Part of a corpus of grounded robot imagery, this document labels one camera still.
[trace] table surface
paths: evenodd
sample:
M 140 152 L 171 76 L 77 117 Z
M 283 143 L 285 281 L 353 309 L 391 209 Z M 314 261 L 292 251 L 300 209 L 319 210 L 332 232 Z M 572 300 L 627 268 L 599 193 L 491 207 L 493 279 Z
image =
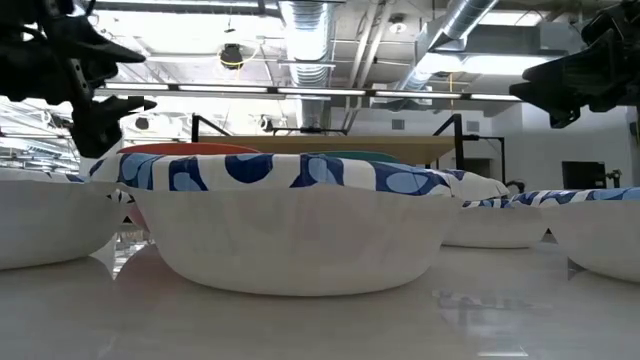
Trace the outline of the table surface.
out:
M 2 359 L 638 359 L 640 285 L 567 269 L 557 245 L 443 248 L 375 294 L 283 298 L 173 273 L 155 246 L 115 280 L 86 258 L 0 272 Z

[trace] cable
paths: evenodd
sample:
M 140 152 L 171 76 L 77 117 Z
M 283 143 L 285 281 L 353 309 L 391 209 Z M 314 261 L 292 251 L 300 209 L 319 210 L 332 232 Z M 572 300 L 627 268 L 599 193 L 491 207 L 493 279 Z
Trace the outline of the cable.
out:
M 540 11 L 538 11 L 536 9 L 529 9 L 524 14 L 522 14 L 522 16 L 520 16 L 520 18 L 513 25 L 514 26 L 518 25 L 520 20 L 524 19 L 524 17 L 529 15 L 531 12 L 535 12 L 536 14 L 538 14 L 538 16 L 540 16 L 540 20 L 544 21 L 544 15 L 542 15 L 542 13 Z
M 96 6 L 96 0 L 89 0 L 89 5 L 87 5 L 87 9 L 84 11 L 84 16 L 89 16 L 93 12 L 93 8 Z
M 489 144 L 489 146 L 491 146 L 493 148 L 493 151 L 495 151 L 496 153 L 499 153 L 500 151 L 498 151 L 498 149 L 491 143 L 490 139 L 484 139 L 484 141 L 487 142 L 487 144 Z

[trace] paper bowl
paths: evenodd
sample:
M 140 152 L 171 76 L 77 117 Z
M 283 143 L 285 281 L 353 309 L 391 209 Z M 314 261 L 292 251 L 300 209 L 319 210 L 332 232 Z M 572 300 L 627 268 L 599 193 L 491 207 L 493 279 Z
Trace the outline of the paper bowl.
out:
M 468 201 L 458 215 L 444 245 L 519 249 L 539 242 L 547 226 L 540 210 L 512 207 L 509 200 Z
M 185 278 L 322 296 L 399 286 L 432 263 L 462 202 L 440 176 L 410 169 L 321 155 L 132 154 L 105 160 L 93 181 L 127 186 Z
M 500 181 L 462 170 L 434 170 L 443 176 L 455 197 L 464 201 L 481 201 L 509 195 Z
M 0 269 L 76 259 L 99 250 L 127 207 L 73 175 L 0 169 Z
M 129 146 L 118 151 L 119 154 L 151 154 L 151 155 L 221 155 L 221 154 L 250 154 L 259 151 L 245 146 L 216 143 L 159 143 Z M 142 230 L 149 232 L 140 209 L 137 205 L 131 207 L 129 212 L 131 222 Z
M 543 191 L 528 195 L 542 208 L 571 260 L 603 275 L 640 282 L 640 189 Z

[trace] patterned bowl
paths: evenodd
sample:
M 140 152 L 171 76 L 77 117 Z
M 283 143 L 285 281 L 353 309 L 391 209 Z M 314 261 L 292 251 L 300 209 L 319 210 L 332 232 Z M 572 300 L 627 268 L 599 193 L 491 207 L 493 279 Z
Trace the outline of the patterned bowl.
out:
M 509 200 L 467 201 L 444 245 L 519 249 L 539 242 L 547 226 L 540 210 L 513 207 Z
M 640 282 L 640 188 L 540 191 L 514 200 L 542 208 L 553 236 L 577 264 Z
M 0 169 L 0 184 L 0 269 L 87 256 L 109 242 L 128 209 L 121 193 L 108 199 L 110 191 L 74 175 Z
M 259 294 L 356 294 L 410 282 L 462 205 L 434 172 L 322 155 L 121 154 L 92 173 L 133 193 L 178 274 Z
M 222 154 L 250 154 L 259 151 L 238 145 L 216 143 L 159 143 L 129 146 L 118 151 L 119 154 L 151 154 L 151 155 L 222 155 Z M 133 204 L 129 212 L 129 218 L 138 227 L 149 232 L 147 222 L 140 213 L 140 209 Z

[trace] ceiling fixture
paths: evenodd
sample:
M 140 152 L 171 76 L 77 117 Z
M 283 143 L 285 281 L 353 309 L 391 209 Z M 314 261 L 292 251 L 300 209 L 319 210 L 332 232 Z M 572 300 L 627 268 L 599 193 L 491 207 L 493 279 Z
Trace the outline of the ceiling fixture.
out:
M 494 95 L 494 94 L 471 94 L 471 100 L 487 100 L 487 101 L 520 101 L 518 97 L 512 95 Z
M 220 93 L 266 93 L 266 87 L 257 86 L 216 86 L 216 85 L 180 85 L 182 91 L 206 91 Z
M 149 83 L 107 83 L 105 88 L 112 90 L 169 90 L 165 84 Z
M 240 45 L 224 44 L 224 49 L 220 52 L 220 63 L 226 69 L 240 70 L 244 65 L 244 59 L 240 53 Z
M 377 97 L 413 99 L 460 99 L 461 94 L 436 93 L 429 91 L 376 91 Z
M 391 26 L 389 26 L 389 31 L 394 34 L 400 34 L 407 30 L 407 24 L 404 23 L 404 16 L 405 15 L 402 13 L 395 13 L 391 15 L 391 17 L 389 18 L 389 22 L 391 23 Z
M 314 88 L 279 88 L 280 94 L 293 94 L 293 95 L 336 95 L 336 96 L 364 96 L 366 93 L 364 90 L 350 90 L 350 89 L 314 89 Z

